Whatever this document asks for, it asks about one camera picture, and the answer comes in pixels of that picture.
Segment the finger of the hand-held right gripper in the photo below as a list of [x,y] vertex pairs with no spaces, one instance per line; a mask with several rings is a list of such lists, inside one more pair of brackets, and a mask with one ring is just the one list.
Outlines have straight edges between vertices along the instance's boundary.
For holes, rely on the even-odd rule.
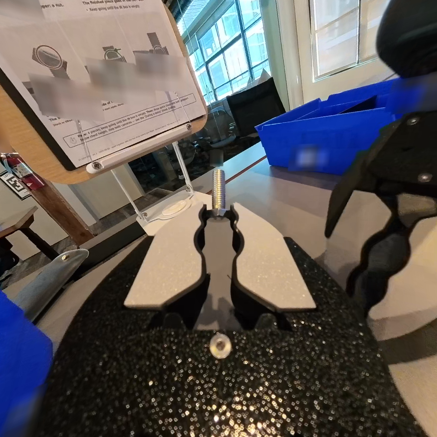
[[399,219],[364,244],[347,293],[379,341],[401,338],[436,319],[436,217],[406,227]]
[[407,193],[379,194],[378,197],[390,210],[390,217],[384,227],[365,242],[361,260],[364,271],[394,275],[410,260],[410,237],[415,226],[436,217],[436,199]]

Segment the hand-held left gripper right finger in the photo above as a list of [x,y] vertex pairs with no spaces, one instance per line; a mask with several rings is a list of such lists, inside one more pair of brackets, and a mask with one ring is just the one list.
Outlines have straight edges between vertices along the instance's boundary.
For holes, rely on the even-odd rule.
[[268,221],[234,203],[239,247],[232,275],[236,286],[273,312],[313,310],[314,299],[282,234]]

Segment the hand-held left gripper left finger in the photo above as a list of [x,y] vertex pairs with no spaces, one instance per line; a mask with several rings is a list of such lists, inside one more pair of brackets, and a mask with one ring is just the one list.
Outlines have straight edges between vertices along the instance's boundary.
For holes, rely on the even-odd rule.
[[199,243],[206,211],[205,204],[192,205],[156,233],[125,298],[125,307],[164,309],[204,282],[206,261]]

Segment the silver hex bolt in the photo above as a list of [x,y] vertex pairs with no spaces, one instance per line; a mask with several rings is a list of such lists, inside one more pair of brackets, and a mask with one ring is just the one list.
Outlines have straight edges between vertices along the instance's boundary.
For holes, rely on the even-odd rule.
[[215,168],[212,173],[211,208],[208,210],[208,217],[216,221],[229,220],[225,172],[220,168]]

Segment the blue plastic bin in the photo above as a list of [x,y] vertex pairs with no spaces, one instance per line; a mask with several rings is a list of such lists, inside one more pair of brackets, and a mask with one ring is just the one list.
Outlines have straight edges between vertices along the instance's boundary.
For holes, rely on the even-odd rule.
[[387,108],[399,79],[315,99],[256,127],[271,166],[342,175],[380,130],[399,119]]
[[52,364],[51,340],[0,292],[0,435],[31,436]]

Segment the grey metal clamp lever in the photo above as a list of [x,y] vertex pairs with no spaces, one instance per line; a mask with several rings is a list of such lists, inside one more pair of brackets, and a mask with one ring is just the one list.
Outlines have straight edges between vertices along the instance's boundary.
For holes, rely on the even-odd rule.
[[34,322],[88,256],[87,249],[70,250],[58,255],[18,292],[12,302],[23,310],[30,322]]

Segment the window with white blind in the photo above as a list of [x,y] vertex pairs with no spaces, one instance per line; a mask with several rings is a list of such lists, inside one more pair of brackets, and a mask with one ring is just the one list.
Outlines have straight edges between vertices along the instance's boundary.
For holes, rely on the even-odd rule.
[[376,36],[388,0],[310,0],[314,81],[377,59]]

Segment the cluster of grey office chairs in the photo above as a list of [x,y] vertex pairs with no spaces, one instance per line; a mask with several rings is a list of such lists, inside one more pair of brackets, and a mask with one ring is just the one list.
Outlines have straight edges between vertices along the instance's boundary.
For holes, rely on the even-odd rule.
[[225,148],[236,140],[231,125],[234,120],[223,107],[209,112],[204,127],[186,139],[179,141],[180,150],[206,153],[212,166],[221,166],[224,162]]

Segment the wooden side table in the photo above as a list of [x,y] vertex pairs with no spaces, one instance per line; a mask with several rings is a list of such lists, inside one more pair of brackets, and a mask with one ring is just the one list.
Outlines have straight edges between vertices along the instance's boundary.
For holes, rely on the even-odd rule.
[[33,206],[24,211],[20,211],[1,222],[0,238],[5,239],[13,233],[20,231],[48,259],[54,260],[59,256],[59,254],[45,240],[30,229],[30,226],[35,220],[34,215],[37,209],[37,206]]

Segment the black mesh office chair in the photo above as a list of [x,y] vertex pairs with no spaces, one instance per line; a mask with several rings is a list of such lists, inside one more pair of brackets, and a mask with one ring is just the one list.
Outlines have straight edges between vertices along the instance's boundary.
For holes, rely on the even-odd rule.
[[256,126],[286,113],[272,77],[227,96],[226,101],[239,137],[257,134]]

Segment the red fire extinguisher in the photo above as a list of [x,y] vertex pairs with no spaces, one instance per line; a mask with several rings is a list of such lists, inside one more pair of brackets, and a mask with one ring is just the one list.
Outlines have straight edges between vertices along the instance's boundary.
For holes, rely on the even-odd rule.
[[0,158],[6,170],[17,177],[29,191],[36,191],[46,186],[43,179],[25,163],[19,153],[2,152]]

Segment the black white marker sign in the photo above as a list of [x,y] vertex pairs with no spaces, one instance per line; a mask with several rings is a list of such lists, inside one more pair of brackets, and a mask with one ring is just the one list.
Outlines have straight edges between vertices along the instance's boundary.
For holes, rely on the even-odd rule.
[[21,181],[8,171],[0,174],[0,180],[4,185],[20,200],[25,200],[31,197],[30,191],[21,183]]

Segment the black backing board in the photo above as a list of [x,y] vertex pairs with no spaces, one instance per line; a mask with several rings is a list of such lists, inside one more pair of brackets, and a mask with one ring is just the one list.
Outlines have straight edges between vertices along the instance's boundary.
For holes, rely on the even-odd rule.
[[68,158],[60,145],[58,145],[53,135],[49,132],[49,130],[43,124],[40,118],[36,115],[34,110],[30,107],[29,103],[25,101],[19,90],[11,82],[8,76],[3,72],[3,69],[0,70],[0,84],[6,94],[17,106],[19,111],[30,123],[32,128],[36,131],[36,133],[40,136],[40,138],[54,154],[57,161],[59,161],[67,171],[76,170],[76,167],[73,165],[72,161]]

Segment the dark framed window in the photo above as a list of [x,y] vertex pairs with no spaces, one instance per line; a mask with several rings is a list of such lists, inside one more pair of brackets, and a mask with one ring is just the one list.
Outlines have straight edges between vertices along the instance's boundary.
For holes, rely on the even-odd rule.
[[207,104],[270,74],[261,1],[176,1],[171,9]]

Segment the brown wooden post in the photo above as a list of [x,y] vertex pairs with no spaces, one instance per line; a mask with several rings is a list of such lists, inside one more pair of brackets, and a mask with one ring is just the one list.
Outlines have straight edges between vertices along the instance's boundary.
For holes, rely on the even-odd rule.
[[43,187],[31,192],[32,197],[60,228],[80,246],[95,237],[90,228],[74,211],[71,205],[55,186],[41,178]]

